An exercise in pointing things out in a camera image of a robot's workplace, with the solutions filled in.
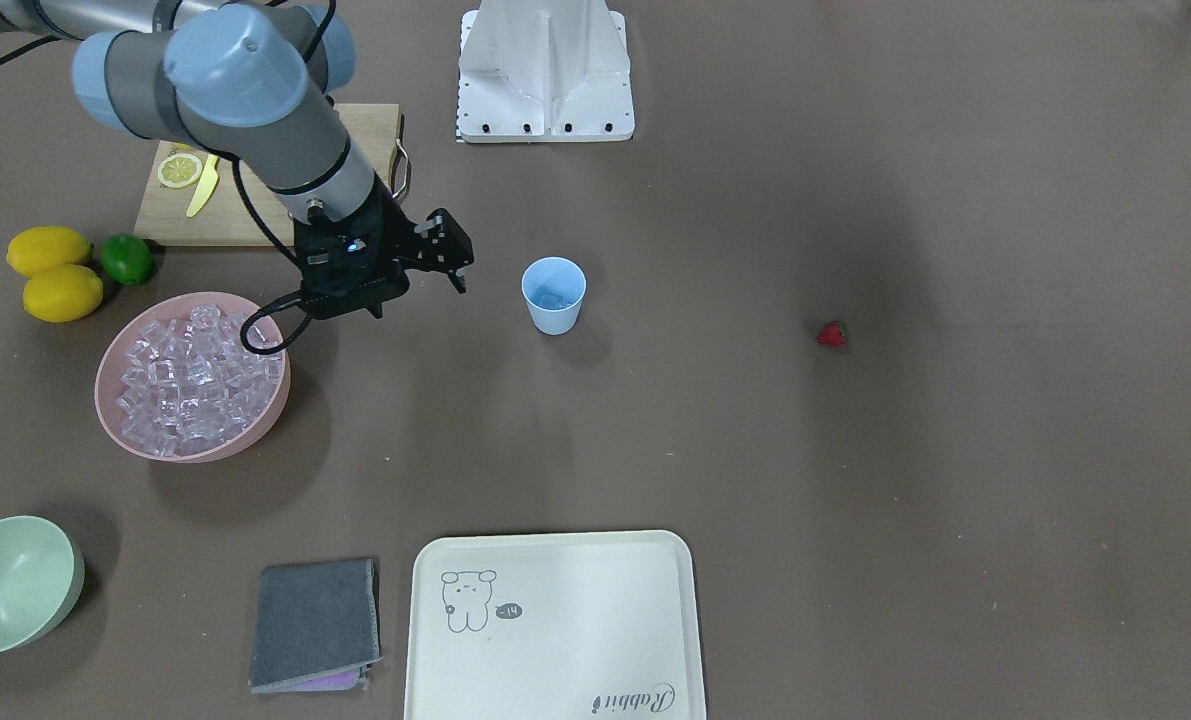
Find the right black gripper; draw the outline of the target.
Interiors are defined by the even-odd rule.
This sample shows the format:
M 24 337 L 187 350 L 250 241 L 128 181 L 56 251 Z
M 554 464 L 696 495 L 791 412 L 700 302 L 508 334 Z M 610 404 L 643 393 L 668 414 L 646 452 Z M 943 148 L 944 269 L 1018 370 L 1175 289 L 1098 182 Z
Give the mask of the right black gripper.
M 372 186 L 351 214 L 331 219 L 317 199 L 306 219 L 294 223 L 295 265 L 307 290 L 348 292 L 372 274 L 399 273 L 406 243 L 416 237 L 414 258 L 426 273 L 443 274 L 457 293 L 467 293 L 466 273 L 475 255 L 470 237 L 448 209 L 435 209 L 423 223 L 411 223 L 385 184 Z

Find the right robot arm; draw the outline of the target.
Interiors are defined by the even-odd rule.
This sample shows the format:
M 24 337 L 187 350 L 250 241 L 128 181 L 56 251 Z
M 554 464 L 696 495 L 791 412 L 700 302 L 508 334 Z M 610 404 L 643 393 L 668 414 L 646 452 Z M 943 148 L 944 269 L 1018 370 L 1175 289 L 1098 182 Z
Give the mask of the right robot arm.
M 77 42 L 71 86 L 102 126 L 251 170 L 287 209 L 280 251 L 317 318 L 379 313 L 409 273 L 466 290 L 470 237 L 447 209 L 409 220 L 330 102 L 356 71 L 331 1 L 0 1 L 5 32 Z

